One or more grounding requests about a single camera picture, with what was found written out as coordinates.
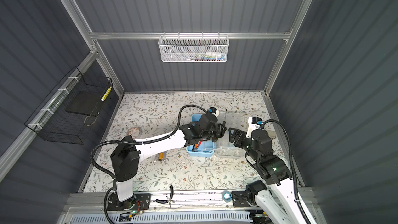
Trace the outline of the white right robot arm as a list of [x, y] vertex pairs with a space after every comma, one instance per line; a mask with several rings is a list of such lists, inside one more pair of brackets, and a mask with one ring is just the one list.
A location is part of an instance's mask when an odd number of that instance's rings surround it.
[[289, 153], [289, 165], [274, 154], [272, 138], [264, 126], [267, 123], [282, 124], [275, 120], [250, 117], [247, 131], [229, 128], [229, 141], [245, 151], [251, 158], [250, 166], [261, 177], [246, 186], [247, 202], [261, 208], [274, 224], [314, 224], [311, 214], [299, 191], [293, 154]]

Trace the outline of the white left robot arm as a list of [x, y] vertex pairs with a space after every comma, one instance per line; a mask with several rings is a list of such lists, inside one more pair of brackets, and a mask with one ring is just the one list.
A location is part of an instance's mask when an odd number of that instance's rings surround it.
[[[198, 121], [182, 125], [182, 112], [191, 107], [203, 111], [204, 114]], [[112, 178], [112, 191], [116, 193], [120, 203], [125, 202], [134, 197], [133, 178], [145, 159], [172, 149], [194, 146], [199, 142], [222, 138], [227, 130], [226, 122], [219, 123], [218, 115], [219, 111], [214, 107], [206, 110], [197, 105], [185, 105], [178, 112], [176, 127], [172, 132], [148, 139], [133, 139], [128, 135], [122, 140], [102, 142], [91, 151], [90, 162], [95, 168]], [[110, 157], [112, 171], [100, 166], [94, 158], [94, 154], [99, 148], [111, 144], [117, 145]]]

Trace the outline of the light blue plastic tool box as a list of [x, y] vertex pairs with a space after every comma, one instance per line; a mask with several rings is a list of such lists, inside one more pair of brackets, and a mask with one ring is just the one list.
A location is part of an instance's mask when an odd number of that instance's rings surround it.
[[[201, 115], [199, 114], [194, 114], [192, 116], [192, 121], [198, 121], [200, 119]], [[193, 157], [211, 157], [214, 153], [215, 145], [213, 144], [212, 141], [205, 141], [202, 142], [198, 150], [194, 150], [195, 145], [187, 146], [186, 151], [190, 156]]]

